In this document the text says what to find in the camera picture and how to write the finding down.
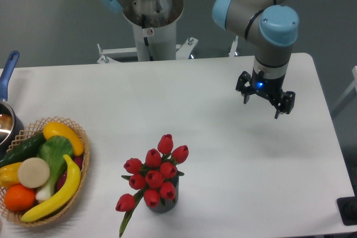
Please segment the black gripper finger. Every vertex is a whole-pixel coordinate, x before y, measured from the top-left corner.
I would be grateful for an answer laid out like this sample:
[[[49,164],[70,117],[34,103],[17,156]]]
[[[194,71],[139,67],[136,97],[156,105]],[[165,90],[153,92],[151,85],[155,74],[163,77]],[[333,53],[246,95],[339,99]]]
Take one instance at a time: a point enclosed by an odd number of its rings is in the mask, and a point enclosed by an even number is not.
[[[253,87],[250,82],[252,80],[251,75],[243,71],[241,75],[238,77],[236,91],[240,92],[243,96],[243,103],[246,104],[249,101],[250,96],[253,94]]]
[[[271,97],[270,103],[275,107],[275,119],[278,119],[280,114],[290,114],[295,104],[295,92],[280,91]]]

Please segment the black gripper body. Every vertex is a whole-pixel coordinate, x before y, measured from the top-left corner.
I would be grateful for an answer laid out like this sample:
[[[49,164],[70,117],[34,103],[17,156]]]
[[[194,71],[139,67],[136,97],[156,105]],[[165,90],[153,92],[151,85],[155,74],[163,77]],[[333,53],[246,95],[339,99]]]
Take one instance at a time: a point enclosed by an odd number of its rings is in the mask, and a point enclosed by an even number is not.
[[[252,78],[248,87],[249,96],[258,95],[267,100],[282,98],[287,95],[287,93],[282,89],[284,79],[285,75],[270,79],[265,77],[265,73],[263,71],[256,72],[253,70]]]

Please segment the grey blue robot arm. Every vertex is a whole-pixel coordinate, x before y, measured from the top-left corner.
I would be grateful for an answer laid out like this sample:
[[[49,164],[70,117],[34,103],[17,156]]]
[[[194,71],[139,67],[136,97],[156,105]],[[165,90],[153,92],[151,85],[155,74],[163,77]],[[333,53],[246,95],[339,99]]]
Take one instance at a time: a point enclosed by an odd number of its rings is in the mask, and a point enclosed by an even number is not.
[[[183,0],[100,0],[107,9],[121,13],[131,23],[139,61],[175,60],[176,23]],[[289,114],[295,94],[283,91],[292,47],[298,36],[299,17],[286,0],[216,0],[214,22],[256,47],[252,72],[243,72],[236,90],[245,101],[258,95]]]

